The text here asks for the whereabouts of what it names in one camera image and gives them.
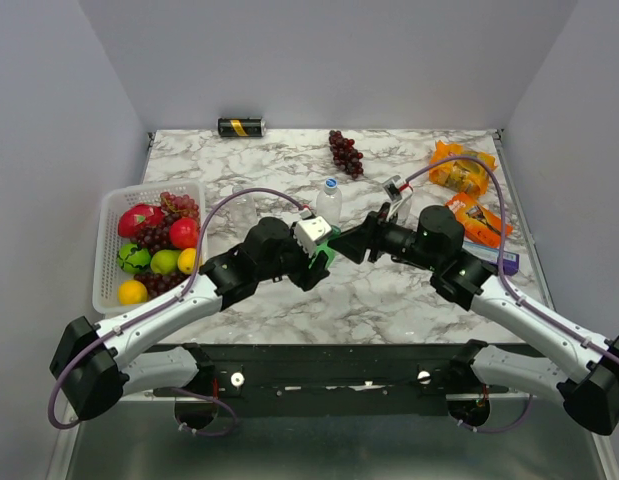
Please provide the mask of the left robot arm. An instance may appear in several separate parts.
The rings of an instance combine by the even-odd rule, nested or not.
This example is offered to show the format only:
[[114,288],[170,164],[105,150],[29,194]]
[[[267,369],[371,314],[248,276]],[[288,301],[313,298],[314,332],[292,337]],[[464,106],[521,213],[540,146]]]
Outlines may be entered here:
[[117,317],[90,323],[85,317],[64,329],[52,357],[52,394],[64,395],[78,421],[94,419],[126,395],[155,388],[203,393],[211,380],[195,347],[155,352],[153,346],[190,323],[252,297],[267,281],[289,278],[309,291],[327,278],[328,257],[319,247],[332,233],[313,216],[293,225],[267,217],[245,240],[207,260],[195,275]]

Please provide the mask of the green plastic bottle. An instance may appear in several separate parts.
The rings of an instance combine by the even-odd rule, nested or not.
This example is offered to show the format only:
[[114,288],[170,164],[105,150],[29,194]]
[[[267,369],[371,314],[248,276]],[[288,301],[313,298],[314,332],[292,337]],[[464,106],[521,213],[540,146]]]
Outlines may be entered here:
[[317,245],[316,251],[314,252],[314,255],[311,259],[310,265],[313,265],[318,260],[318,257],[321,253],[324,253],[327,257],[326,268],[329,268],[331,264],[333,263],[333,261],[335,260],[337,252],[329,246],[329,241],[337,237],[332,237],[331,233],[327,237],[325,237],[321,243]]

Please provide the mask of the clear bottle blue cap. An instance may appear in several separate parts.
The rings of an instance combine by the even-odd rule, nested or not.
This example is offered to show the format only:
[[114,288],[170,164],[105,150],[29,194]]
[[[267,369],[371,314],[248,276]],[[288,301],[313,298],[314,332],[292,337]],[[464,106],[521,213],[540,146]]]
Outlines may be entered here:
[[330,225],[339,226],[340,216],[342,211],[342,192],[338,185],[338,190],[328,195],[324,192],[324,184],[322,190],[316,198],[316,214],[323,217]]

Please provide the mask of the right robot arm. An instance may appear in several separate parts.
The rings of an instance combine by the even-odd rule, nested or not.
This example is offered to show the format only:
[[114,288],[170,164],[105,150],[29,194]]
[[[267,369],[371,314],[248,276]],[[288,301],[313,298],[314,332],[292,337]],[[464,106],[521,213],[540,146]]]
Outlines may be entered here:
[[499,324],[538,353],[531,357],[471,341],[448,370],[456,389],[469,392],[484,384],[524,392],[560,404],[595,434],[612,434],[619,424],[619,336],[610,341],[528,296],[466,251],[463,238],[463,226],[448,208],[430,206],[414,230],[372,212],[329,245],[357,264],[387,254],[430,271],[439,296]]

